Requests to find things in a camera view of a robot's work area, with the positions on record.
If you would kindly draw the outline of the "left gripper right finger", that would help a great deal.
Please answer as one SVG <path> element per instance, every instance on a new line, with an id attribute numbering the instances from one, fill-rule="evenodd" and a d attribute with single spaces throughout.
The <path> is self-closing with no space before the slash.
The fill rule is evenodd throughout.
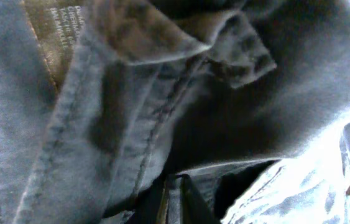
<path id="1" fill-rule="evenodd" d="M 181 176 L 182 223 L 221 224 L 208 208 L 199 190 L 188 175 Z"/>

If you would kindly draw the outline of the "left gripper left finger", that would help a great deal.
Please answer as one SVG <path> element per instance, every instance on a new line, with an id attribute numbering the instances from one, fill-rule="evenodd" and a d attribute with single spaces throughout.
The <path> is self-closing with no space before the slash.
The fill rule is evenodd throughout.
<path id="1" fill-rule="evenodd" d="M 151 188 L 139 198 L 134 213 L 125 224 L 156 224 L 164 195 L 164 181 L 155 180 Z"/>

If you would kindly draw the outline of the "dark blue denim shorts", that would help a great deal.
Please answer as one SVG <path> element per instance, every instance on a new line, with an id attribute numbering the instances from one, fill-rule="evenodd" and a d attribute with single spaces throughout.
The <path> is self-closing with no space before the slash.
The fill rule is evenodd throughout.
<path id="1" fill-rule="evenodd" d="M 0 1 L 0 223 L 350 222 L 350 1 Z"/>

